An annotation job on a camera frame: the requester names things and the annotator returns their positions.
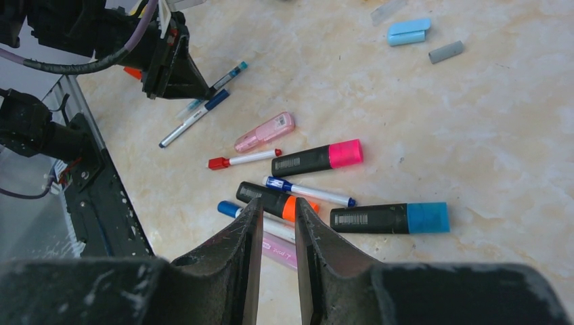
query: pink highlighter cap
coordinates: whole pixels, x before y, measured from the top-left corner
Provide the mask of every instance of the pink highlighter cap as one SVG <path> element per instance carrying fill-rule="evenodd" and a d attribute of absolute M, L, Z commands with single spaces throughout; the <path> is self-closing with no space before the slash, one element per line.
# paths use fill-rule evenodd
<path fill-rule="evenodd" d="M 354 139 L 329 146 L 331 168 L 341 168 L 363 162 L 361 140 Z"/>

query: pink pen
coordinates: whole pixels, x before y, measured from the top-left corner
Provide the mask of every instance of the pink pen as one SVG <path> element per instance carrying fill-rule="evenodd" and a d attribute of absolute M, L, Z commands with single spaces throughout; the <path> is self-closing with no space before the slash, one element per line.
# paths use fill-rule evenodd
<path fill-rule="evenodd" d="M 261 144 L 266 144 L 295 130 L 295 120 L 287 112 L 283 112 L 255 129 L 245 133 L 235 142 L 237 152 L 251 150 Z"/>
<path fill-rule="evenodd" d="M 263 255 L 273 259 L 279 264 L 297 270 L 297 255 L 295 245 L 265 232 L 263 234 Z"/>

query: highlighter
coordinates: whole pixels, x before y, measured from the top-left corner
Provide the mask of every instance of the highlighter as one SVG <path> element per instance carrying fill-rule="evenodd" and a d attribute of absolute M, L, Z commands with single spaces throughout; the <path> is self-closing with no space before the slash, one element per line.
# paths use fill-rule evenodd
<path fill-rule="evenodd" d="M 360 234 L 450 232 L 445 202 L 401 203 L 331 210 L 331 228 Z"/>
<path fill-rule="evenodd" d="M 361 140 L 354 139 L 277 157 L 271 162 L 271 174 L 274 177 L 285 177 L 341 168 L 362 162 Z"/>
<path fill-rule="evenodd" d="M 283 112 L 255 129 L 240 136 L 235 142 L 235 150 L 239 153 L 249 151 L 261 144 L 266 144 L 295 130 L 295 119 Z"/>
<path fill-rule="evenodd" d="M 247 181 L 239 184 L 236 198 L 239 201 L 249 203 L 253 198 L 261 198 L 263 210 L 276 217 L 295 222 L 295 201 L 296 196 L 284 192 L 265 188 Z M 319 213 L 317 203 L 308 201 L 313 210 Z"/>

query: pink highlighter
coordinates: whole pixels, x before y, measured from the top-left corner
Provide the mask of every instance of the pink highlighter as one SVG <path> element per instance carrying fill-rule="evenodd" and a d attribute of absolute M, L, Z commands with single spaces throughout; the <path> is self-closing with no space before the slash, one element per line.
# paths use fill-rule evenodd
<path fill-rule="evenodd" d="M 295 120 L 287 112 L 283 112 L 255 129 L 245 133 L 235 142 L 237 152 L 249 151 L 261 144 L 266 144 L 295 130 Z"/>

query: black metal bracket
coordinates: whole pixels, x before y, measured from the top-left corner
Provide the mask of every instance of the black metal bracket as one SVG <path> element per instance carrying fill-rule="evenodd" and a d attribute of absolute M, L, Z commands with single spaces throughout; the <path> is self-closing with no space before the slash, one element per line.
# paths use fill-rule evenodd
<path fill-rule="evenodd" d="M 107 149 L 96 150 L 83 114 L 76 114 L 70 127 L 86 133 L 94 148 L 71 169 L 72 183 L 64 191 L 76 237 L 86 244 L 82 257 L 153 256 Z"/>
<path fill-rule="evenodd" d="M 97 143 L 90 126 L 83 114 L 76 114 L 70 121 L 68 127 L 84 133 L 85 137 L 87 137 L 87 145 L 84 146 L 81 159 L 70 170 L 76 189 L 81 192 L 104 168 L 104 162 L 102 161 L 101 154 L 97 150 Z"/>

